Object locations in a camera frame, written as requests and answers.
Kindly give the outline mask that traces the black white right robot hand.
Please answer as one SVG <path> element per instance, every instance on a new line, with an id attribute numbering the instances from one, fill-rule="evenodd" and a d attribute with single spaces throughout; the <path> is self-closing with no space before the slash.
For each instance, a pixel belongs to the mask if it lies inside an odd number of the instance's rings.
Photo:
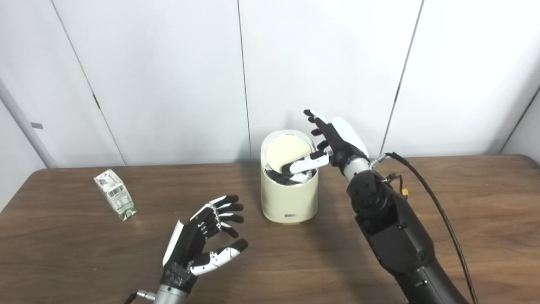
<path id="1" fill-rule="evenodd" d="M 324 140 L 316 147 L 316 152 L 284 164 L 281 167 L 282 173 L 297 174 L 328 164 L 339 168 L 344 176 L 371 169 L 368 154 L 364 151 L 366 147 L 349 123 L 341 117 L 328 122 L 311 109 L 306 109 L 303 113 L 308 117 L 308 121 L 316 126 L 312 135 L 323 136 Z"/>

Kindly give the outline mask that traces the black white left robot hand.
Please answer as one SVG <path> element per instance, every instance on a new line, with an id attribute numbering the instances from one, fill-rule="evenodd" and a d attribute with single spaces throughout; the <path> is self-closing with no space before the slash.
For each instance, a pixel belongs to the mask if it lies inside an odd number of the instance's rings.
<path id="1" fill-rule="evenodd" d="M 162 265 L 160 285 L 168 292 L 191 293 L 198 277 L 233 260 L 248 247 L 245 239 L 229 224 L 243 223 L 237 214 L 243 210 L 238 195 L 224 195 L 204 204 L 187 223 L 177 222 L 170 237 Z M 205 251 L 206 241 L 223 232 L 235 242 Z"/>

